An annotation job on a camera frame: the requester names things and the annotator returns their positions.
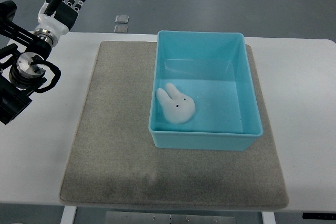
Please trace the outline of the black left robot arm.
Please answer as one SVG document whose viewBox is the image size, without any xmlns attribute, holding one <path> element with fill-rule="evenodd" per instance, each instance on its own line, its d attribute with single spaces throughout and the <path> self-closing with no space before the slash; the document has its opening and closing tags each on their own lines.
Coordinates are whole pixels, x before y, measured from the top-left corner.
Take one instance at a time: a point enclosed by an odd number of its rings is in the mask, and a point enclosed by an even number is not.
<svg viewBox="0 0 336 224">
<path fill-rule="evenodd" d="M 1 48 L 1 73 L 8 69 L 8 78 L 1 76 L 1 122 L 8 124 L 32 102 L 34 92 L 44 93 L 54 88 L 61 71 L 47 58 L 57 37 L 38 28 L 30 33 L 13 23 L 16 4 L 9 0 L 1 3 L 1 35 L 15 42 Z"/>
</svg>

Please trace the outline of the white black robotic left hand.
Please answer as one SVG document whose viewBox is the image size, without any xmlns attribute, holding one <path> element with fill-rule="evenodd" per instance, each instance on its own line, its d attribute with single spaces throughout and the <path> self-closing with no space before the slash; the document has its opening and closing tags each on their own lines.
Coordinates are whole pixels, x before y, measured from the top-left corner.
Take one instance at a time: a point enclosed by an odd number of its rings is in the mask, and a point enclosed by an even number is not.
<svg viewBox="0 0 336 224">
<path fill-rule="evenodd" d="M 45 0 L 38 13 L 34 35 L 56 46 L 74 26 L 86 0 Z"/>
</svg>

